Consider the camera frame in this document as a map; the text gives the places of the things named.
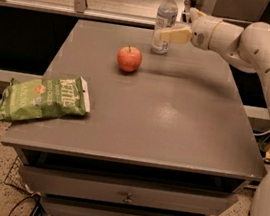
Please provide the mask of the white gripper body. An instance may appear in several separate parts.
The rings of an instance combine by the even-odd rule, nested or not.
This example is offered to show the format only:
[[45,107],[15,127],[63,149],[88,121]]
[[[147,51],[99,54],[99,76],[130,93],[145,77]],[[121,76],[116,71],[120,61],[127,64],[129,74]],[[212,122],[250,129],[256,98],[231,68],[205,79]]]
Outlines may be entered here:
[[222,20],[213,16],[192,17],[191,44],[200,49],[209,49],[210,37],[220,23],[222,23]]

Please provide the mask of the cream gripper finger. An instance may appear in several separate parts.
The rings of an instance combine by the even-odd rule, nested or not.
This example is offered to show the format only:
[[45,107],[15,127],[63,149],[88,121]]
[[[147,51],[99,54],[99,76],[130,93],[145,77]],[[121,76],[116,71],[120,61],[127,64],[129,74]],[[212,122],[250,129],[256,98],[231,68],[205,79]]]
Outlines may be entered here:
[[200,12],[200,10],[193,7],[190,8],[189,16],[192,23],[194,22],[202,23],[205,21],[205,18],[206,18],[206,14],[204,12]]
[[191,41],[191,29],[188,27],[163,28],[159,32],[160,40],[164,42],[186,44]]

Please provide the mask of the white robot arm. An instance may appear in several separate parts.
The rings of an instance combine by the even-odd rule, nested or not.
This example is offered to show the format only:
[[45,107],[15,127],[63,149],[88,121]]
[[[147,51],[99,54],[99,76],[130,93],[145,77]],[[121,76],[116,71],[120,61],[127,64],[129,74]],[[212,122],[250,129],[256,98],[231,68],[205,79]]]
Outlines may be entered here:
[[[270,117],[270,24],[256,22],[247,27],[227,23],[220,17],[191,8],[191,25],[173,26],[154,32],[159,41],[186,44],[217,52],[243,72],[256,73]],[[260,182],[247,216],[270,216],[270,173]]]

